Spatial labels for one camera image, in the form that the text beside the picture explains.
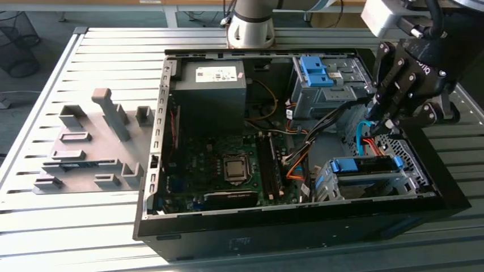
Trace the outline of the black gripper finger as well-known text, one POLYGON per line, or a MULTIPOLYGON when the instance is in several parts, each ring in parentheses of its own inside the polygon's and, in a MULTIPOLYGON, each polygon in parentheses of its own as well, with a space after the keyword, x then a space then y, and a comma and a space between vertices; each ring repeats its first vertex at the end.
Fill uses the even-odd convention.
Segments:
POLYGON ((417 73, 391 81, 383 131, 409 126, 422 128, 439 120, 439 105, 434 102, 434 97, 439 95, 438 83, 437 77, 427 78, 417 73))
POLYGON ((397 53, 397 46, 390 42, 381 42, 377 49, 374 65, 373 65, 373 87, 375 93, 373 99, 367 104, 366 120, 371 123, 369 134, 371 136, 387 132, 385 121, 389 119, 391 97, 395 93, 395 88, 390 87, 394 82, 394 77, 398 74, 405 60, 399 60, 399 64, 394 63, 397 53))

